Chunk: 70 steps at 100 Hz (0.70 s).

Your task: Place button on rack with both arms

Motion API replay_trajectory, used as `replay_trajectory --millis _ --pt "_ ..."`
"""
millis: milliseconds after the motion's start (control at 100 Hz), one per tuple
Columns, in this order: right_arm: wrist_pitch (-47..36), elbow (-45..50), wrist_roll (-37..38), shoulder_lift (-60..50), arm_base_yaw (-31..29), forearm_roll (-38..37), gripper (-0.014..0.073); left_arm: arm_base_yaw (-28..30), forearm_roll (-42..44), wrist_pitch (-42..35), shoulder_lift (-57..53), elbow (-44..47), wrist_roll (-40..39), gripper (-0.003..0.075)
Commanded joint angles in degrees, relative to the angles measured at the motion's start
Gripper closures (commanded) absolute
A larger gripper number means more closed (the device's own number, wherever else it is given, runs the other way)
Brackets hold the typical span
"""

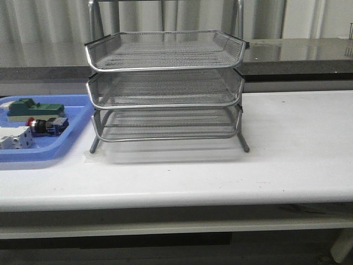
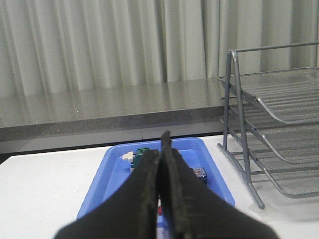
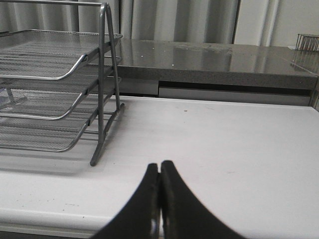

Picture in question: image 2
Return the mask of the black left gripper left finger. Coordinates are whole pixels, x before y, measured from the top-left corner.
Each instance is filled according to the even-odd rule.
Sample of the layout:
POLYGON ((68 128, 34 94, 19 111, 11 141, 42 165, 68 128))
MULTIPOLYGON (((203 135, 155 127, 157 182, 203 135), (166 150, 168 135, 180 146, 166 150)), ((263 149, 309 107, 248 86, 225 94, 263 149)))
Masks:
POLYGON ((160 153, 147 150, 122 186, 84 217, 63 227, 57 239, 155 239, 160 153))

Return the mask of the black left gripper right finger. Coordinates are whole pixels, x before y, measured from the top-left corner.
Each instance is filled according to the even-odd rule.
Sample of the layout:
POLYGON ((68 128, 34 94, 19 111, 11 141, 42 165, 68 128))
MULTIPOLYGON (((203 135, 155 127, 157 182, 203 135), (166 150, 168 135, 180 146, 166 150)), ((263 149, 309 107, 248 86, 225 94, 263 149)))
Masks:
POLYGON ((208 189, 172 147, 168 130, 161 136, 159 180, 162 212, 172 239, 278 238, 268 225, 208 189))

